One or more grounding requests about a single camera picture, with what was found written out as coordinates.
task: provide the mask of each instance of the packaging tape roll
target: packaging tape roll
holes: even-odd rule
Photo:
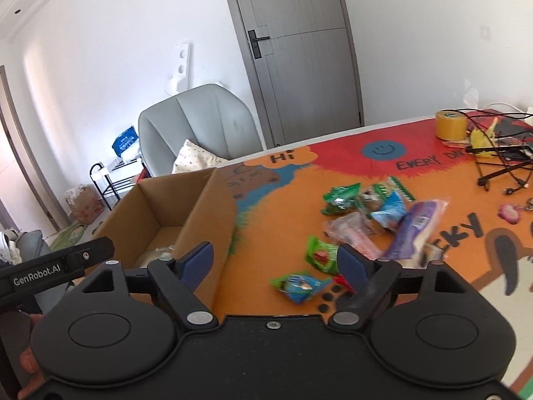
[[[457,111],[439,111],[435,115],[436,136],[445,141],[462,141],[466,138],[467,118]]]

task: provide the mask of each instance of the snack packet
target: snack packet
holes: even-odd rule
[[[342,224],[335,232],[329,234],[335,243],[348,244],[355,248],[369,260],[379,259],[382,252],[362,231],[352,229],[347,224]]]
[[[394,191],[398,191],[406,207],[410,208],[415,197],[394,176],[389,176],[382,182],[374,183],[361,192],[355,199],[355,206],[359,212],[370,218],[370,213],[378,211]]]
[[[321,272],[338,274],[337,250],[337,245],[326,244],[316,236],[309,236],[305,260]]]
[[[355,208],[355,196],[359,193],[360,183],[349,187],[331,188],[331,191],[322,197],[326,201],[326,207],[322,209],[324,215],[339,215],[351,212]]]
[[[376,212],[370,212],[370,216],[386,229],[395,231],[406,213],[407,209],[400,193],[394,190],[381,209]]]
[[[424,246],[448,205],[444,200],[420,201],[404,217],[391,246],[383,254],[383,259],[412,259],[422,264]]]
[[[322,229],[324,230],[324,234],[329,236],[330,233],[337,233],[343,224],[346,224],[351,229],[359,230],[365,235],[372,235],[380,232],[377,227],[374,227],[372,221],[361,214],[361,212],[352,212],[345,216],[341,216],[336,220],[325,222],[322,225]]]
[[[287,298],[297,304],[305,302],[323,290],[331,279],[321,281],[309,275],[307,271],[289,274],[270,281],[270,284],[285,293]]]

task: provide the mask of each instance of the cardboard box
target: cardboard box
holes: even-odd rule
[[[211,307],[228,257],[235,201],[216,168],[140,181],[111,211],[95,238],[109,237],[124,269],[147,263],[146,251],[175,245],[175,259],[211,242],[214,263],[195,295]]]
[[[81,224],[91,224],[102,212],[103,204],[96,191],[87,185],[80,185],[65,193],[65,200]]]

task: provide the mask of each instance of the polka dot pillow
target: polka dot pillow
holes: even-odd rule
[[[180,149],[180,153],[178,153],[178,157],[174,161],[172,174],[212,168],[227,161],[227,159],[219,158],[207,150],[202,149],[190,140],[185,140],[183,147]]]

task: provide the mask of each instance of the table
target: table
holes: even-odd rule
[[[234,160],[221,168],[238,206],[230,258],[222,275],[214,311],[226,314],[318,314],[329,317],[333,300],[315,296],[301,306],[290,302],[268,281],[308,269],[304,261],[309,235],[323,237],[322,195],[331,187],[362,186],[394,175],[417,200],[449,200],[433,242],[445,250],[445,261],[489,300],[513,325],[517,351],[503,382],[522,398],[533,395],[533,213],[517,225],[497,216],[503,203],[524,204],[531,189],[512,196],[504,175],[485,192],[473,157],[445,147],[435,136],[433,118],[411,119],[359,128],[292,144]],[[520,170],[518,177],[527,172]],[[498,252],[495,240],[510,243]],[[389,236],[373,239],[384,250]]]

